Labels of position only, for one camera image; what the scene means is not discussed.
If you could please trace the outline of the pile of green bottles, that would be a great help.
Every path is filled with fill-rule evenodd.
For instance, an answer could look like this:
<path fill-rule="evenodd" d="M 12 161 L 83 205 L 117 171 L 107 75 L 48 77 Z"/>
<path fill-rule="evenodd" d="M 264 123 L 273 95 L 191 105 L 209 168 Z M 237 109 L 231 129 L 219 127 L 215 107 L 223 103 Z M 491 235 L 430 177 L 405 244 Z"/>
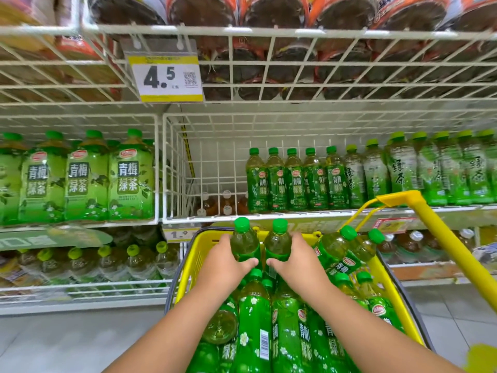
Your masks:
<path fill-rule="evenodd" d="M 370 313 L 405 332 L 366 271 L 385 240 L 351 226 L 314 244 L 328 279 Z M 206 327 L 188 373 L 360 373 L 326 321 L 264 263 L 252 269 Z"/>

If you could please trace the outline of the person's right hand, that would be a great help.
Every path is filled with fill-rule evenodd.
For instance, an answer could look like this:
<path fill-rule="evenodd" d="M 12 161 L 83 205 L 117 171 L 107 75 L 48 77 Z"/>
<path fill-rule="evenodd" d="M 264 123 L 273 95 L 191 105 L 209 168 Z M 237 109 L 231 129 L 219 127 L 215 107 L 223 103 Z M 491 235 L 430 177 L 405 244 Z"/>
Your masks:
<path fill-rule="evenodd" d="M 290 257 L 295 259 L 291 276 L 280 276 L 305 302 L 313 304 L 331 283 L 315 251 L 300 232 L 292 233 Z"/>

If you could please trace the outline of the red white price tag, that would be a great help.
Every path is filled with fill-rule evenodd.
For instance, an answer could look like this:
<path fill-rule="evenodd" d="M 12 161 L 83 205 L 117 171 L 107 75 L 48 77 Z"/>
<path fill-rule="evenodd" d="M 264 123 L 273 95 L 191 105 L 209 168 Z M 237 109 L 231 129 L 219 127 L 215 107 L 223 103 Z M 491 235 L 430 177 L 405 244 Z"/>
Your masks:
<path fill-rule="evenodd" d="M 383 234 L 402 234 L 417 219 L 416 217 L 379 218 L 375 221 L 373 228 Z"/>

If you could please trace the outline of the row of lime-cap clear bottles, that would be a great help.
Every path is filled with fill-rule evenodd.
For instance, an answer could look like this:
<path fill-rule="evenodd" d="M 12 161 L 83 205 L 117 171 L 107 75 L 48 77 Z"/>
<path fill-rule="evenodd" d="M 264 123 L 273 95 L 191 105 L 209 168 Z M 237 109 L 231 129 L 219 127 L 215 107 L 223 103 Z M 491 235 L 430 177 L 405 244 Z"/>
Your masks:
<path fill-rule="evenodd" d="M 20 249 L 18 263 L 45 285 L 140 282 L 138 288 L 164 286 L 158 281 L 172 279 L 179 266 L 178 248 L 165 241 L 146 247 L 126 248 L 102 245 L 99 248 Z"/>

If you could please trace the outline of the small white price tag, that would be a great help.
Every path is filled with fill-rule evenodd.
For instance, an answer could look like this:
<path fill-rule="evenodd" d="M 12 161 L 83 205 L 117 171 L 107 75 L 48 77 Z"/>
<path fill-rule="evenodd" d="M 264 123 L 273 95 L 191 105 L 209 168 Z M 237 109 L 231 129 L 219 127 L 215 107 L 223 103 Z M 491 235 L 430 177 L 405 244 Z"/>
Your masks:
<path fill-rule="evenodd" d="M 164 225 L 162 233 L 167 243 L 188 243 L 200 229 L 198 225 Z"/>

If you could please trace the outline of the row of red-label bottles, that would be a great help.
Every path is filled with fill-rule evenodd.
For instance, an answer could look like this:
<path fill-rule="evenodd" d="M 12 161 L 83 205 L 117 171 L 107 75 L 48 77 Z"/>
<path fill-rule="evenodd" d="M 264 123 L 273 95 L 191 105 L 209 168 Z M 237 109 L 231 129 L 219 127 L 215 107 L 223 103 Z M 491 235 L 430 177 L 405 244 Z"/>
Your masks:
<path fill-rule="evenodd" d="M 122 100 L 119 44 L 76 31 L 84 0 L 0 0 L 0 105 Z"/>

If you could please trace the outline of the yellow white price tag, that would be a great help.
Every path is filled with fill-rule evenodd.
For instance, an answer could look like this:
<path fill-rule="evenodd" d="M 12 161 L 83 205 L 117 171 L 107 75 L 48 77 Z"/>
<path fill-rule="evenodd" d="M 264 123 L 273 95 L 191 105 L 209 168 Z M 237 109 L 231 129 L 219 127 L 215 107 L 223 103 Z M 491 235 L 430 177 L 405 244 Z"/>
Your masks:
<path fill-rule="evenodd" d="M 143 103 L 203 102 L 204 94 L 194 39 L 119 40 Z"/>

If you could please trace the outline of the yellow shopping basket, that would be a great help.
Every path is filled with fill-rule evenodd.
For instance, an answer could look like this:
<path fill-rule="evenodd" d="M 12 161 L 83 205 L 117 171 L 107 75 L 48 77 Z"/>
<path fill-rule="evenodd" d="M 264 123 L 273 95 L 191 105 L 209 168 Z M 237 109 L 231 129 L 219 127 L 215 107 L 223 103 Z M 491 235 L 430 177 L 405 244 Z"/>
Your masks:
<path fill-rule="evenodd" d="M 282 218 L 289 222 L 290 232 L 301 232 L 309 245 L 314 243 L 325 233 L 338 231 L 344 225 L 352 226 L 357 232 L 373 229 L 379 218 L 416 217 L 418 218 L 408 230 L 415 229 L 416 223 L 422 224 L 422 229 L 429 230 L 439 239 L 443 250 L 452 259 L 458 276 L 435 277 L 417 276 L 416 278 L 401 278 L 400 273 L 389 267 L 381 256 L 377 255 L 367 264 L 376 282 L 384 285 L 389 298 L 394 305 L 397 315 L 408 336 L 413 340 L 435 351 L 429 338 L 428 331 L 421 315 L 408 296 L 404 282 L 435 284 L 438 281 L 463 280 L 463 283 L 473 284 L 480 295 L 497 313 L 497 270 L 488 270 L 481 262 L 454 235 L 449 221 L 462 221 L 464 224 L 474 220 L 474 215 L 489 215 L 497 220 L 497 204 L 477 206 L 445 206 L 429 207 L 417 190 L 380 195 L 375 200 L 366 202 L 359 209 L 326 210 L 298 213 L 278 213 L 247 215 L 251 227 L 258 232 L 260 242 L 264 242 L 268 231 L 272 229 L 272 221 Z M 177 301 L 193 288 L 197 274 L 202 266 L 208 251 L 218 243 L 223 234 L 232 234 L 234 231 L 234 217 L 190 218 L 165 221 L 165 225 L 193 225 L 201 229 L 195 234 L 187 246 L 182 248 L 182 259 L 178 271 L 172 279 L 165 301 L 167 313 Z"/>

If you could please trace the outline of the person's right forearm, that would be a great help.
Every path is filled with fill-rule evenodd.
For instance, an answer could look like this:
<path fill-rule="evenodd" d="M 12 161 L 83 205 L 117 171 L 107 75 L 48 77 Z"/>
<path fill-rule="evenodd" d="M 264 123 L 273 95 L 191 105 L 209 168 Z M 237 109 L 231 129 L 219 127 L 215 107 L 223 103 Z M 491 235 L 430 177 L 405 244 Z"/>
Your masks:
<path fill-rule="evenodd" d="M 365 310 L 328 281 L 300 289 L 361 373 L 465 373 Z"/>

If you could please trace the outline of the green tea bottle floral label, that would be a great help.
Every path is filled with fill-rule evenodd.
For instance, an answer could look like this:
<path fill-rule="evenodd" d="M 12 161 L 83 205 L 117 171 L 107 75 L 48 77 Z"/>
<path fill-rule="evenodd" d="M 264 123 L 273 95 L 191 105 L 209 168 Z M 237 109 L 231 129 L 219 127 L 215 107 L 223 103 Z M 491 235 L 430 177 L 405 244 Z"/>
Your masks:
<path fill-rule="evenodd" d="M 307 210 L 308 206 L 305 194 L 303 163 L 297 155 L 296 148 L 289 148 L 287 156 L 284 167 L 284 179 L 288 209 L 292 212 L 303 212 Z"/>
<path fill-rule="evenodd" d="M 233 256 L 238 262 L 255 257 L 258 259 L 256 268 L 262 270 L 260 241 L 248 218 L 238 217 L 234 220 L 234 232 L 230 244 Z"/>
<path fill-rule="evenodd" d="M 288 221 L 278 218 L 273 220 L 272 230 L 264 239 L 265 260 L 276 259 L 287 262 L 291 253 L 292 237 L 288 232 Z"/>
<path fill-rule="evenodd" d="M 310 210 L 328 209 L 325 171 L 316 155 L 315 148 L 306 148 L 303 162 L 305 192 Z"/>
<path fill-rule="evenodd" d="M 273 212 L 287 212 L 288 198 L 285 184 L 285 163 L 279 156 L 277 147 L 268 150 L 269 158 L 266 163 L 268 172 L 268 201 Z"/>
<path fill-rule="evenodd" d="M 269 211 L 267 170 L 258 148 L 250 148 L 245 165 L 247 179 L 247 208 L 251 214 Z"/>
<path fill-rule="evenodd" d="M 336 146 L 326 148 L 325 172 L 327 178 L 328 205 L 331 209 L 349 208 L 349 194 L 345 175 L 345 164 Z"/>

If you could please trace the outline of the row of large green bottles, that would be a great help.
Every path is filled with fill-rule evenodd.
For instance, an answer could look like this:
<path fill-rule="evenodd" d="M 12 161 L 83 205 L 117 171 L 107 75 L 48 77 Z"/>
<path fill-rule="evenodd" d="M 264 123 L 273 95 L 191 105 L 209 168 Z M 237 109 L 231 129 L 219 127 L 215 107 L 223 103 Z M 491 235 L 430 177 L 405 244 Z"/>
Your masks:
<path fill-rule="evenodd" d="M 154 141 L 129 129 L 124 142 L 87 130 L 67 141 L 50 130 L 32 148 L 0 139 L 0 227 L 105 223 L 156 217 Z"/>

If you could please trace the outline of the yellow black striped strip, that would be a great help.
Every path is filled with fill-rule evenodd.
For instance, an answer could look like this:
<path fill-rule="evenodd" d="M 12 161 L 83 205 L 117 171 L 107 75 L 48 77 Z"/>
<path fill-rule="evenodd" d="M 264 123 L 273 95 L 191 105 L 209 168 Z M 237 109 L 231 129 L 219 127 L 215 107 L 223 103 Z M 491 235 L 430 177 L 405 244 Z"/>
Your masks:
<path fill-rule="evenodd" d="M 185 152 L 186 152 L 188 167 L 189 167 L 189 171 L 190 171 L 190 176 L 191 176 L 191 178 L 196 178 L 194 164 L 193 164 L 193 160 L 192 160 L 192 156 L 191 156 L 188 134 L 187 134 L 187 130 L 186 130 L 185 125 L 181 125 L 181 133 L 182 133 L 183 144 L 184 144 L 184 148 L 185 148 Z"/>

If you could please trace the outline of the row of pale label bottles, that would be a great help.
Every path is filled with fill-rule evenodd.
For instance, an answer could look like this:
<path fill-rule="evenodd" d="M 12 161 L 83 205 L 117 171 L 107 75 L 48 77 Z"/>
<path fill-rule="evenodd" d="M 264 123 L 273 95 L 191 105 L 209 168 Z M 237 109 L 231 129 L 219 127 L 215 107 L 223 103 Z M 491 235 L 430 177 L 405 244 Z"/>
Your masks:
<path fill-rule="evenodd" d="M 494 130 L 451 137 L 425 131 L 410 139 L 397 131 L 381 147 L 367 140 L 363 153 L 355 144 L 343 156 L 349 206 L 359 208 L 379 195 L 418 190 L 430 206 L 497 204 L 497 138 Z"/>

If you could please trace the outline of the green shelf banner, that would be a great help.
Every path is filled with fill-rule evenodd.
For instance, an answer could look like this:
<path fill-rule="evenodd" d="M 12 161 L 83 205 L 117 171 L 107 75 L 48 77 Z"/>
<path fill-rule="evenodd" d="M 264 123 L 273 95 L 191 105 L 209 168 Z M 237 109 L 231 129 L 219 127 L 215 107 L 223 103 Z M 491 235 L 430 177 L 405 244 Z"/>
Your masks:
<path fill-rule="evenodd" d="M 58 247 L 99 248 L 113 242 L 103 231 L 75 225 L 0 228 L 0 252 Z"/>

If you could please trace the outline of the person's left hand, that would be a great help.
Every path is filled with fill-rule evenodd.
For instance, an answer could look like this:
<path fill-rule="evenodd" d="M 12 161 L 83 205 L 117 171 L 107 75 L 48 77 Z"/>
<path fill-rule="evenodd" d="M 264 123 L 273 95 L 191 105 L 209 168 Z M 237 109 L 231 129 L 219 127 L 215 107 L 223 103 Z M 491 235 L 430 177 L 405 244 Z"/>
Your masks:
<path fill-rule="evenodd" d="M 224 301 L 246 275 L 232 275 L 231 235 L 223 234 L 205 258 L 194 289 Z"/>

